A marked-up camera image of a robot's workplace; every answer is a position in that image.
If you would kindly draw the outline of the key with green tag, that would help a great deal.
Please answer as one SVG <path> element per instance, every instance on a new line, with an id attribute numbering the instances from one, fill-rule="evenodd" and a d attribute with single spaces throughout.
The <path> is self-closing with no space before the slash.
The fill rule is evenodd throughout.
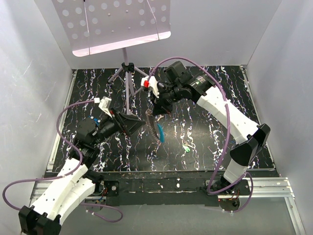
<path id="1" fill-rule="evenodd" d="M 186 152 L 190 152 L 193 149 L 193 146 L 190 142 L 182 140 L 182 147 Z"/>

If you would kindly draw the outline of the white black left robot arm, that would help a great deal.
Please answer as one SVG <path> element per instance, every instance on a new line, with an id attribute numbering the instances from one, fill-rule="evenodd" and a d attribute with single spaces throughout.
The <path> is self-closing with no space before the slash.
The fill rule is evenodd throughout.
<path id="1" fill-rule="evenodd" d="M 86 118 L 77 124 L 74 146 L 57 177 L 45 192 L 31 204 L 19 210 L 22 233 L 26 235 L 58 235 L 67 217 L 89 195 L 98 196 L 104 190 L 103 177 L 90 170 L 100 153 L 98 144 L 115 133 L 131 136 L 145 121 L 135 115 L 109 109 L 97 124 Z"/>

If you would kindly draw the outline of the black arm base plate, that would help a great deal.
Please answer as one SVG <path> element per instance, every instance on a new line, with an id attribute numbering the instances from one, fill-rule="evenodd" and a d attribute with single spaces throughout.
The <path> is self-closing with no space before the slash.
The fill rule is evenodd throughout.
<path id="1" fill-rule="evenodd" d="M 102 200 L 113 207 L 127 205 L 204 205 L 217 207 L 219 198 L 248 196 L 247 180 L 236 192 L 209 195 L 206 187 L 211 171 L 106 172 L 102 174 L 107 192 Z"/>

